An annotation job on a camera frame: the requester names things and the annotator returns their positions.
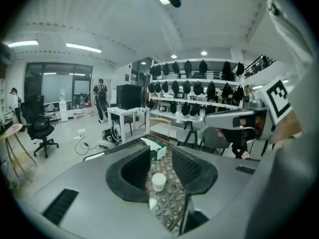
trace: black box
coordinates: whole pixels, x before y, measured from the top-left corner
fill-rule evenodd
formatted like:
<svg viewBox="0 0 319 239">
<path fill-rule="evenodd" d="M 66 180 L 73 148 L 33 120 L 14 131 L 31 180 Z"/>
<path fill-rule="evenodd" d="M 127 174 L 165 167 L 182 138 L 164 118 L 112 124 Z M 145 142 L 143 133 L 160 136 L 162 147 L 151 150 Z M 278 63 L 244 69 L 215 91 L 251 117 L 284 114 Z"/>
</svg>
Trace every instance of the black box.
<svg viewBox="0 0 319 239">
<path fill-rule="evenodd" d="M 125 110 L 141 107 L 142 87 L 129 84 L 117 86 L 116 104 Z"/>
</svg>

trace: round wooden tabletop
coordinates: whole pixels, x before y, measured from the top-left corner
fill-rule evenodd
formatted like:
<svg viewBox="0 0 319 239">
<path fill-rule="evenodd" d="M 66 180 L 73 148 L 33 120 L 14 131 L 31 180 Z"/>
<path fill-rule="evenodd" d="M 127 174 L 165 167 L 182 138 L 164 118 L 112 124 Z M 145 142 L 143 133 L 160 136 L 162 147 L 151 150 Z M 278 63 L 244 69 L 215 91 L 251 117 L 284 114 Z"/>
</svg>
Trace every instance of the round wooden tabletop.
<svg viewBox="0 0 319 239">
<path fill-rule="evenodd" d="M 9 130 L 11 127 L 17 127 L 17 128 L 14 130 L 14 132 L 6 133 L 6 131 Z M 15 133 L 18 133 L 22 129 L 23 125 L 22 124 L 13 124 L 11 127 L 9 127 L 2 135 L 0 135 L 0 140 L 6 139 L 6 138 L 14 135 Z"/>
</svg>

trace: white cylindrical container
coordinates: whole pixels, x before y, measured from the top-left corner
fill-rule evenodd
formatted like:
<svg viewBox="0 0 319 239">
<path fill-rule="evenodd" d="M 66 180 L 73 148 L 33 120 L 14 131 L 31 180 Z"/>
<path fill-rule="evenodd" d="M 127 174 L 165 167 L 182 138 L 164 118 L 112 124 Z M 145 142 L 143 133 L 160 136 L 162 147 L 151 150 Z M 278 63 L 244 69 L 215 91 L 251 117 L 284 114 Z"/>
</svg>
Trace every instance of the white cylindrical container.
<svg viewBox="0 0 319 239">
<path fill-rule="evenodd" d="M 157 192 L 160 192 L 164 189 L 166 182 L 166 177 L 162 173 L 156 173 L 152 177 L 152 186 L 153 189 Z"/>
</svg>

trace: person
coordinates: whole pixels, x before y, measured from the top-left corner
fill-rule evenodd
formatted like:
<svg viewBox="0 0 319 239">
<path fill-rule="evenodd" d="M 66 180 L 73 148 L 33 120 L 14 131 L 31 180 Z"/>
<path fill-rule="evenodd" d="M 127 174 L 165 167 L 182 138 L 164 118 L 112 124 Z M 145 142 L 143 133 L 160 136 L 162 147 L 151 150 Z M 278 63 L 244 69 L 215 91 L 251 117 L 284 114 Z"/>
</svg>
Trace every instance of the person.
<svg viewBox="0 0 319 239">
<path fill-rule="evenodd" d="M 96 108 L 98 109 L 98 113 L 99 113 L 99 123 L 104 123 L 101 103 L 104 100 L 106 101 L 107 88 L 103 83 L 104 83 L 104 80 L 102 78 L 100 78 L 99 83 L 97 85 L 95 85 L 93 88 L 93 92 L 95 95 L 94 98 L 95 98 L 95 102 L 96 102 Z"/>
<path fill-rule="evenodd" d="M 293 56 L 297 76 L 299 79 L 303 77 L 307 70 L 313 68 L 314 58 L 317 57 L 317 49 L 312 39 L 306 34 L 308 28 L 298 17 L 289 15 L 289 6 L 281 0 L 266 0 L 267 9 L 270 18 L 274 23 L 277 32 L 287 42 L 291 54 Z M 270 140 L 271 144 L 275 144 L 281 140 L 287 139 L 295 134 L 301 133 L 302 128 L 297 119 L 297 113 L 301 116 L 301 109 L 296 104 L 293 98 L 289 100 L 294 108 L 280 123 L 277 125 L 276 131 Z M 241 125 L 245 126 L 246 120 L 241 119 Z M 256 118 L 255 128 L 262 131 L 264 127 L 264 119 Z M 220 137 L 223 137 L 221 129 L 217 128 Z M 244 157 L 248 158 L 249 154 L 244 153 Z"/>
<path fill-rule="evenodd" d="M 16 90 L 16 88 L 12 88 L 10 94 L 13 95 L 13 103 L 9 106 L 9 108 L 14 111 L 19 123 L 22 124 L 20 117 L 21 98 L 17 95 L 18 90 Z"/>
</svg>

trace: wooden stool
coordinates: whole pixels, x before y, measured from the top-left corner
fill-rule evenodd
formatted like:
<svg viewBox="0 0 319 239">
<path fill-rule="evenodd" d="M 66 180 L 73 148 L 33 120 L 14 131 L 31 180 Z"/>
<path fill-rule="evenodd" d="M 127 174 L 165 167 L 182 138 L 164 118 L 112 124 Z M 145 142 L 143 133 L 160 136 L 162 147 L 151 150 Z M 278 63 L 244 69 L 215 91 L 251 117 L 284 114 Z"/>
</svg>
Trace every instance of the wooden stool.
<svg viewBox="0 0 319 239">
<path fill-rule="evenodd" d="M 14 173 L 16 174 L 17 177 L 18 174 L 16 173 L 16 170 L 15 170 L 15 167 L 13 165 L 13 161 L 12 161 L 12 158 L 11 158 L 11 155 L 10 155 L 10 151 L 13 155 L 13 159 L 14 159 L 14 162 L 16 164 L 18 164 L 18 166 L 20 167 L 21 171 L 26 175 L 26 172 L 25 170 L 23 169 L 23 167 L 21 166 L 21 163 L 19 162 L 19 160 L 17 159 L 15 153 L 13 152 L 13 149 L 10 145 L 10 142 L 8 140 L 8 138 L 10 136 L 13 136 L 16 138 L 16 140 L 18 141 L 18 143 L 20 144 L 20 146 L 22 147 L 22 149 L 25 151 L 25 153 L 29 156 L 29 158 L 32 159 L 32 161 L 34 162 L 34 164 L 36 164 L 36 162 L 34 161 L 34 159 L 30 156 L 30 154 L 26 151 L 26 149 L 24 148 L 24 146 L 22 145 L 22 143 L 20 142 L 20 139 L 19 137 L 16 135 L 21 129 L 22 129 L 22 124 L 13 124 L 11 127 L 9 127 L 2 135 L 0 135 L 0 139 L 4 139 L 5 141 L 5 146 L 6 146 L 6 150 L 8 152 L 8 156 L 9 156 L 9 159 L 10 159 L 10 162 L 11 162 L 11 165 L 13 167 L 13 170 L 14 170 Z"/>
</svg>

